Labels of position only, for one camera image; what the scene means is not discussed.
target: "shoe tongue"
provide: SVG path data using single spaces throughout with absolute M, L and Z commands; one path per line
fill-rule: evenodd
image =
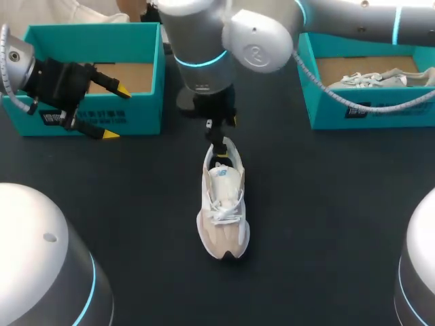
M 240 173 L 224 165 L 212 168 L 209 173 L 213 200 L 219 200 L 222 207 L 232 208 L 239 201 Z

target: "black logo label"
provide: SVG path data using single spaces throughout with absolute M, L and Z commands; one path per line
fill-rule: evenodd
M 370 103 L 370 102 L 363 102 L 363 103 L 358 103 L 358 104 L 363 105 L 365 107 L 372 106 L 372 103 Z M 367 111 L 362 111 L 359 109 L 353 109 L 351 107 L 347 107 L 345 118 L 346 119 L 362 118 L 362 117 L 366 117 L 367 113 L 368 113 Z
M 61 110 L 40 110 L 42 122 L 46 126 L 59 126 Z

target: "shoe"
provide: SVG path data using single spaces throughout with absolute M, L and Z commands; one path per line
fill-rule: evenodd
M 196 218 L 204 247 L 216 259 L 240 258 L 250 236 L 243 198 L 245 169 L 234 143 L 225 137 L 224 144 L 233 167 L 216 162 L 213 146 L 209 148 L 203 165 L 203 203 Z
M 405 73 L 397 68 L 382 74 L 361 75 L 355 73 L 352 76 L 344 76 L 341 81 L 330 85 L 329 88 L 403 88 L 415 86 L 435 86 L 435 68 L 429 68 L 424 73 Z

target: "cable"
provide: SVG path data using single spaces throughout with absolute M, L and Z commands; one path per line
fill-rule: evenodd
M 296 51 L 293 51 L 293 57 L 296 63 L 300 66 L 300 68 L 304 71 L 307 77 L 321 90 L 323 90 L 327 95 L 331 96 L 337 102 L 344 104 L 352 109 L 357 109 L 365 112 L 375 112 L 375 113 L 388 113 L 395 112 L 408 109 L 410 107 L 414 107 L 415 105 L 426 102 L 427 100 L 433 98 L 435 96 L 435 90 L 428 92 L 427 94 L 416 98 L 415 100 L 411 100 L 409 102 L 405 102 L 399 105 L 393 105 L 391 107 L 366 107 L 364 105 L 356 104 L 354 102 L 348 101 L 347 99 L 335 94 L 331 89 L 327 86 L 324 86 L 321 81 L 319 81 L 316 76 L 314 76 L 310 70 L 304 65 L 302 59 L 299 57 Z
M 9 35 L 9 26 L 4 24 L 1 27 L 1 35 L 0 35 L 0 72 L 1 72 L 1 80 L 3 82 L 3 86 L 5 87 L 6 94 L 10 97 L 13 104 L 22 109 L 24 112 L 29 112 L 30 107 L 16 97 L 14 91 L 12 90 L 11 83 L 9 81 L 9 74 L 7 73 L 7 36 Z

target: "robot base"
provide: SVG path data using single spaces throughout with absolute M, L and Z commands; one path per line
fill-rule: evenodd
M 40 192 L 0 183 L 0 257 L 0 325 L 112 324 L 104 272 Z

